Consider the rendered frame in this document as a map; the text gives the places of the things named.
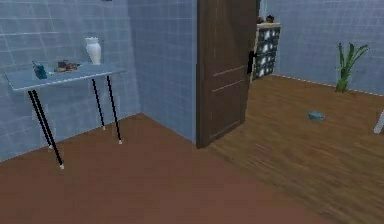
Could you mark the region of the dark brown room door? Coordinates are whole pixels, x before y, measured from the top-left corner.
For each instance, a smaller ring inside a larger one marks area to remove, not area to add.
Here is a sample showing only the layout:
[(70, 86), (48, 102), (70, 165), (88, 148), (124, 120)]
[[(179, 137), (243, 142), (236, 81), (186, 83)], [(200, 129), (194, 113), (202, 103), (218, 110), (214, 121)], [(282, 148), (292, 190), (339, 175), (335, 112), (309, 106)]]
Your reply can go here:
[(245, 121), (260, 0), (197, 1), (196, 146)]

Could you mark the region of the black and white shelf cabinet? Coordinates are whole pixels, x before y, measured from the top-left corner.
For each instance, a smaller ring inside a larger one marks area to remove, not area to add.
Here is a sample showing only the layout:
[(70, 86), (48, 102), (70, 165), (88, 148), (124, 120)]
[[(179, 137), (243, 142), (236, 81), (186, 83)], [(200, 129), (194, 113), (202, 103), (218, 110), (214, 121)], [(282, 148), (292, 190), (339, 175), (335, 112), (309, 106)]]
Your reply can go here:
[(257, 25), (252, 65), (252, 80), (273, 73), (279, 37), (280, 23), (263, 23)]

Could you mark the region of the white vase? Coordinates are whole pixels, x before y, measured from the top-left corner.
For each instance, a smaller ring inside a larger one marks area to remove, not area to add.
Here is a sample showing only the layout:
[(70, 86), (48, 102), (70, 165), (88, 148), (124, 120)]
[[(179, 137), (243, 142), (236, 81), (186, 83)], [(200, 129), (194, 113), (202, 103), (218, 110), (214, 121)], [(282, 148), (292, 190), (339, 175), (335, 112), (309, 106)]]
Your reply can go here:
[(101, 64), (101, 46), (99, 39), (96, 37), (89, 37), (85, 39), (86, 51), (91, 59), (93, 65)]

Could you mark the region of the pale blue black-legged table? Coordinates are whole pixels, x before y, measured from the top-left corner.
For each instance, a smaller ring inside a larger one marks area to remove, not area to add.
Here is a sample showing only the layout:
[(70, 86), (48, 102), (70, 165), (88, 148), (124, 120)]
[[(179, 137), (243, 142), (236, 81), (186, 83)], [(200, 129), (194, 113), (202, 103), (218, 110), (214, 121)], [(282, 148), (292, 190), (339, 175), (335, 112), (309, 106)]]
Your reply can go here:
[(65, 169), (64, 162), (60, 156), (59, 150), (57, 149), (56, 142), (54, 140), (52, 131), (50, 129), (48, 120), (46, 118), (43, 106), (39, 99), (37, 90), (39, 88), (66, 84), (70, 82), (76, 82), (81, 80), (92, 80), (93, 90), (99, 110), (99, 115), (102, 123), (102, 127), (105, 127), (104, 117), (102, 115), (100, 100), (97, 92), (96, 81), (97, 77), (106, 77), (109, 97), (111, 101), (111, 108), (114, 116), (114, 123), (116, 127), (118, 143), (122, 144), (121, 133), (119, 129), (119, 122), (117, 119), (116, 104), (114, 101), (111, 76), (123, 73), (124, 69), (116, 67), (111, 64), (92, 65), (88, 63), (82, 63), (76, 70), (66, 71), (62, 73), (52, 72), (47, 74), (45, 79), (39, 79), (34, 70), (21, 70), (11, 72), (5, 75), (5, 78), (14, 92), (28, 93), (29, 99), (34, 108), (35, 114), (40, 123), (41, 130), (44, 133), (45, 139), (50, 149), (55, 152), (56, 159), (58, 161), (61, 170)]

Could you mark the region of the red and brown food plate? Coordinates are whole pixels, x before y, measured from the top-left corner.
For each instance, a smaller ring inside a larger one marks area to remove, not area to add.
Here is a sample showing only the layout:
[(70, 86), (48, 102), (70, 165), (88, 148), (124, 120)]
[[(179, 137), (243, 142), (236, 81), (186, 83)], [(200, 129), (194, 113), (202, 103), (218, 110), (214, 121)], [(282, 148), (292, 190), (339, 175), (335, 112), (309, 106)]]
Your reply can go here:
[(57, 67), (54, 69), (55, 72), (67, 72), (72, 70), (77, 70), (80, 66), (80, 63), (72, 63), (67, 60), (59, 61)]

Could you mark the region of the dark blue spray bottle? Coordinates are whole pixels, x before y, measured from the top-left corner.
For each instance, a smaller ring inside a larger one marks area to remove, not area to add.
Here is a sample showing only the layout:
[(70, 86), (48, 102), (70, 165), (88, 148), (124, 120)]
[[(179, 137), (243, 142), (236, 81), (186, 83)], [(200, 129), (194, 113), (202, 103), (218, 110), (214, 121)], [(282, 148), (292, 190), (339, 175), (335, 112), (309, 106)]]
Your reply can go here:
[(33, 70), (35, 72), (35, 75), (39, 79), (46, 79), (47, 74), (46, 74), (44, 66), (40, 63), (35, 62), (35, 61), (33, 61), (32, 64), (33, 64)]

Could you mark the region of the green house plant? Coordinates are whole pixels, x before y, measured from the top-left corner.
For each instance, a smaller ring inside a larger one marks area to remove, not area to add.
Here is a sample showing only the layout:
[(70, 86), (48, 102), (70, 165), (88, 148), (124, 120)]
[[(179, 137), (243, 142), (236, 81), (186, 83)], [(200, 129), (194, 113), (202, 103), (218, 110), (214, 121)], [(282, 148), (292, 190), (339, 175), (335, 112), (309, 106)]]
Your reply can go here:
[(369, 50), (369, 45), (365, 44), (358, 48), (350, 43), (347, 54), (344, 54), (344, 48), (341, 42), (338, 43), (340, 78), (336, 84), (336, 92), (343, 93), (348, 86), (348, 78), (351, 75), (351, 69), (356, 61)]

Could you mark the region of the pale grey slanted leg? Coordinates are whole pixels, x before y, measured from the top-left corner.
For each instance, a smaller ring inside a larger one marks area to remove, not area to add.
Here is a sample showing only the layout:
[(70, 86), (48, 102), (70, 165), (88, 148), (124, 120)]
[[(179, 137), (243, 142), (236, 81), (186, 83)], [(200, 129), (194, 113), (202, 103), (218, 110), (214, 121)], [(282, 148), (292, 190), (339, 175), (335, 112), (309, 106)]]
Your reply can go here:
[(383, 127), (384, 127), (384, 110), (381, 112), (380, 117), (373, 129), (373, 132), (375, 134), (379, 134)]

